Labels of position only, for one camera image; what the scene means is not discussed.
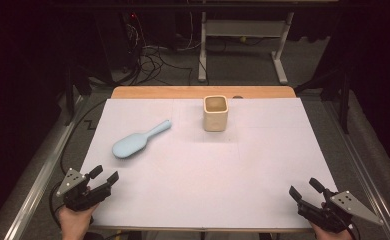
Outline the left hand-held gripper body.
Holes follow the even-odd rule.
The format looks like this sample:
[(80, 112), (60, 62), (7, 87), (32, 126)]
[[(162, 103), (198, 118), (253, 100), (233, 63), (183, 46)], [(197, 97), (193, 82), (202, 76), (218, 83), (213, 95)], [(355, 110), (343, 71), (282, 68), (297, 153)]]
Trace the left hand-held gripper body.
[(73, 211), (87, 210), (111, 195), (112, 186), (107, 181), (91, 188), (88, 186), (91, 179), (88, 179), (86, 174), (70, 168), (56, 190), (56, 196), (61, 197), (65, 206)]

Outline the black metal stand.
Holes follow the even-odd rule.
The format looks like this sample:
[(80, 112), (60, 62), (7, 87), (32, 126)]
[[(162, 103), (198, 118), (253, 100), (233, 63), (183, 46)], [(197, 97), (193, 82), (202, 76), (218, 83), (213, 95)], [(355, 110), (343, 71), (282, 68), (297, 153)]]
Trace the black metal stand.
[(71, 124), (75, 115), (74, 90), (77, 90), (78, 93), (83, 96), (88, 96), (92, 92), (87, 74), (81, 68), (75, 69), (68, 66), (65, 72), (66, 126)]
[(338, 67), (324, 73), (323, 75), (313, 77), (311, 80), (297, 86), (294, 91), (299, 94), (307, 89), (321, 88), (320, 98), (323, 101), (339, 100), (338, 121), (345, 134), (348, 130), (348, 110), (349, 110), (349, 91), (350, 76), (343, 67)]

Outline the aluminium rail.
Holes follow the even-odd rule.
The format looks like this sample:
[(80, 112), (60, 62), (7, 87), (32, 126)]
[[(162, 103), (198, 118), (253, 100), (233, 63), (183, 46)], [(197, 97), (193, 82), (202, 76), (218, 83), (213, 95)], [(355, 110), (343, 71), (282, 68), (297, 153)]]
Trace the aluminium rail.
[(67, 140), (69, 139), (87, 97), (78, 96), (72, 101), (74, 113), (65, 111), (26, 167), (12, 194), (4, 205), (4, 210), (11, 210), (14, 217), (2, 240), (21, 240), (35, 211), (37, 210), (53, 173), (58, 168)]
[(336, 106), (323, 104), (330, 129), (320, 140), (339, 189), (354, 193), (383, 220), (381, 227), (364, 220), (362, 240), (390, 240), (390, 159), (358, 104), (349, 108), (348, 130), (339, 123)]

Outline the person's right hand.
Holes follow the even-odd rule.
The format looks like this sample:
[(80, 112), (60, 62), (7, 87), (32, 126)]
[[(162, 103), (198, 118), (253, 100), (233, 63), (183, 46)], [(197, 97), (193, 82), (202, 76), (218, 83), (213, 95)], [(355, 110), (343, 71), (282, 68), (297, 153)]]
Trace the person's right hand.
[(353, 240), (352, 236), (347, 230), (344, 230), (340, 233), (328, 232), (314, 223), (311, 223), (311, 227), (315, 232), (317, 240)]

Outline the beige square cup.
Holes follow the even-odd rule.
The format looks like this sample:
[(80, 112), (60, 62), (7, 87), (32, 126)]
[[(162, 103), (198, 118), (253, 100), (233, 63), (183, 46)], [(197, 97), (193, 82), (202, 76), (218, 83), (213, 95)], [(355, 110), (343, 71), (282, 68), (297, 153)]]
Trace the beige square cup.
[(228, 101), (225, 96), (213, 95), (203, 99), (203, 128), (208, 132), (222, 132), (227, 127)]

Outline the white metal desk frame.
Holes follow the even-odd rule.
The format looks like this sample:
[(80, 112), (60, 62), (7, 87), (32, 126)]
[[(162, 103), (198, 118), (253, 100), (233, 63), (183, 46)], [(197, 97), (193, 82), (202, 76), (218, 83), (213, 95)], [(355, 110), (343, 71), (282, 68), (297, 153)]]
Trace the white metal desk frame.
[(201, 42), (199, 53), (198, 80), (205, 82), (207, 77), (206, 39), (208, 37), (255, 37), (278, 38), (279, 46), (270, 53), (278, 80), (282, 85), (288, 84), (288, 79), (282, 65), (281, 55), (289, 34), (293, 12), (289, 12), (282, 21), (257, 20), (208, 20), (205, 12), (201, 18)]

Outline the white paper sheet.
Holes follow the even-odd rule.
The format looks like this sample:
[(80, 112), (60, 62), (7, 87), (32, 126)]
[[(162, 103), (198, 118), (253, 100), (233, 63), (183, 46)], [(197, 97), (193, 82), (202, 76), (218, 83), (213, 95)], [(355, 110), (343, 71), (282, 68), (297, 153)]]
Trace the white paper sheet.
[[(96, 210), (95, 226), (124, 229), (301, 231), (291, 186), (318, 204), (309, 184), (334, 189), (331, 175), (303, 103), (298, 98), (232, 99), (227, 128), (202, 127), (199, 99), (111, 99), (107, 101), (82, 164), (104, 168), (119, 180)], [(125, 159), (113, 145), (165, 120), (170, 129), (151, 137)]]

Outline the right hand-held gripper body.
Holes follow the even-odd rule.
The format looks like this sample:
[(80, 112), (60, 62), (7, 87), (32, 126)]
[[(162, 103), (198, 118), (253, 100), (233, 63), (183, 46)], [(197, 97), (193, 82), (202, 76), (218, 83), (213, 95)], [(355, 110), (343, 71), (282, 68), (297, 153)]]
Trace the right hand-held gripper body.
[(297, 207), (299, 215), (323, 230), (333, 233), (347, 230), (353, 224), (353, 217), (383, 225), (383, 220), (349, 191), (331, 195), (322, 208), (306, 202), (300, 194), (297, 194)]

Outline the light blue hairbrush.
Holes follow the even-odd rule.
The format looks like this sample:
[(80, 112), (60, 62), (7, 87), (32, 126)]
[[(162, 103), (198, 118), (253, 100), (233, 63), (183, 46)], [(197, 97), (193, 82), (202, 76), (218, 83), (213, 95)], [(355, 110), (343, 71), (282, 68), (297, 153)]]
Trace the light blue hairbrush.
[(147, 132), (130, 134), (113, 145), (112, 154), (118, 159), (130, 157), (142, 150), (151, 137), (170, 129), (171, 126), (171, 121), (165, 120)]

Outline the person's left hand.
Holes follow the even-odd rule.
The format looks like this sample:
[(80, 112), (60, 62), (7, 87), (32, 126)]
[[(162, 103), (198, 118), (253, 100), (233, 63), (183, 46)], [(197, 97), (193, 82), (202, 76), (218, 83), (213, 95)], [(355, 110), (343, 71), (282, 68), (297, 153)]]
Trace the person's left hand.
[(97, 207), (98, 205), (95, 205), (84, 211), (73, 211), (62, 207), (59, 211), (62, 240), (83, 240)]

